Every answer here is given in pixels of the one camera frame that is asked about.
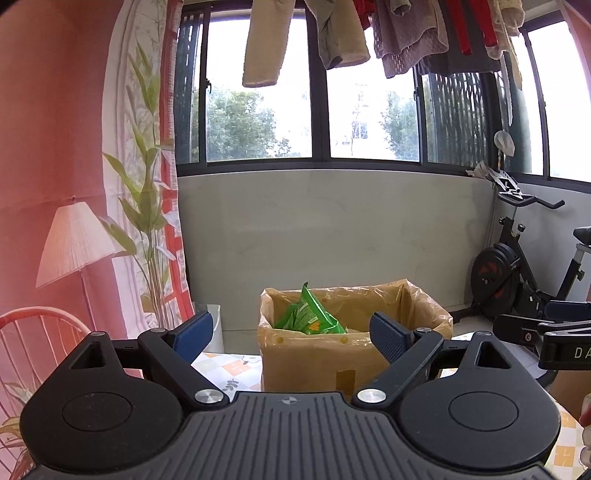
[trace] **curtain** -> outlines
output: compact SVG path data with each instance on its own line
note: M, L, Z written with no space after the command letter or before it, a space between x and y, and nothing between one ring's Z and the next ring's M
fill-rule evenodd
M558 4L577 45L591 95L591 4L589 0L558 0Z
M23 405L87 332L193 314L174 164L180 0L19 0L0 17L0 480Z

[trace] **green packaging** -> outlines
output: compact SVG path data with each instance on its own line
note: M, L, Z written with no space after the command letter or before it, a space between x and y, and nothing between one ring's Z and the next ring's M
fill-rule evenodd
M308 282L301 288L300 301L287 307L285 315L275 324L275 328L303 332L306 335L346 333L339 321L308 290Z

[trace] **window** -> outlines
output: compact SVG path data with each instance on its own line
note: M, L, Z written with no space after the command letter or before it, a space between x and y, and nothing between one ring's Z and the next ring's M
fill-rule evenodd
M242 86L250 20L212 13L206 93L207 160L310 157L310 79L306 20L296 12L276 85Z
M523 78L511 86L515 157L506 169L544 180L591 181L586 138L591 100L579 53L559 12L526 23L513 38Z
M529 33L548 121L550 176L591 181L591 102L566 22Z
M351 138L361 138L363 140L368 139L368 124L365 122L354 121L351 124Z
M174 91L179 176L316 167L464 175L492 161L486 106L499 103L496 88L487 90L477 74L421 78L416 69L386 79L371 27L368 62L326 71L316 21L295 2L278 82L257 89L242 87L252 3L183 8Z
M418 161L413 72L387 79L372 48L371 27L365 30L365 41L370 61L326 72L330 153L337 158ZM365 133L361 135L355 125L364 125ZM368 129L371 141L355 142L367 139Z
M423 76L429 162L476 167L488 159L483 86L477 73Z

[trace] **bike handlebar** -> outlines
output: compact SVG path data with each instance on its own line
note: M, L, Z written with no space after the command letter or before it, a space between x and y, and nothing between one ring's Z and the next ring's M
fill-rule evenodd
M516 200L504 192L499 192L498 197L499 200L502 200L503 202L508 203L509 205L513 205L514 207L525 207L527 205L531 205L532 203L539 203L540 205L543 205L544 207L549 208L550 210L556 210L564 205L564 200L560 200L556 203L548 203L539 199L538 197L526 194L522 194L523 200Z

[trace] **blue gripper pad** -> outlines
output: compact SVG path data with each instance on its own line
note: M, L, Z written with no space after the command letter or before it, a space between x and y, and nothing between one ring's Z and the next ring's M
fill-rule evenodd
M393 364L414 342L413 333L383 312L376 312L369 320L369 337L379 353Z
M171 333L175 335L173 350L187 363L192 364L212 341L212 314L209 312L198 313L176 327Z

